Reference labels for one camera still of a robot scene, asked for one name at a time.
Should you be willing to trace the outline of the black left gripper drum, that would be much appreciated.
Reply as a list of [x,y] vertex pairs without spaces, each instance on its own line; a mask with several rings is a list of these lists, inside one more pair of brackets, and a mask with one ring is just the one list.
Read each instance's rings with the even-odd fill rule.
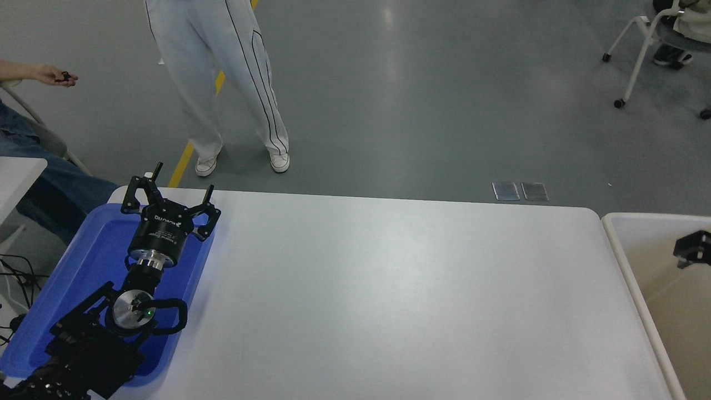
[[165,202],[142,208],[141,220],[129,245],[129,255],[137,260],[151,251],[162,254],[171,262],[179,261],[188,234],[192,233],[193,217],[185,205]]

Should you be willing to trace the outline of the person's hand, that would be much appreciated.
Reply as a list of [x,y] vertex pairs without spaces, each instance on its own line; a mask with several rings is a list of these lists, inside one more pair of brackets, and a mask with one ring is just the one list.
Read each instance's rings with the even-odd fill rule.
[[78,76],[61,71],[52,65],[35,65],[33,71],[33,79],[49,86],[61,86],[63,88],[71,88],[76,85]]

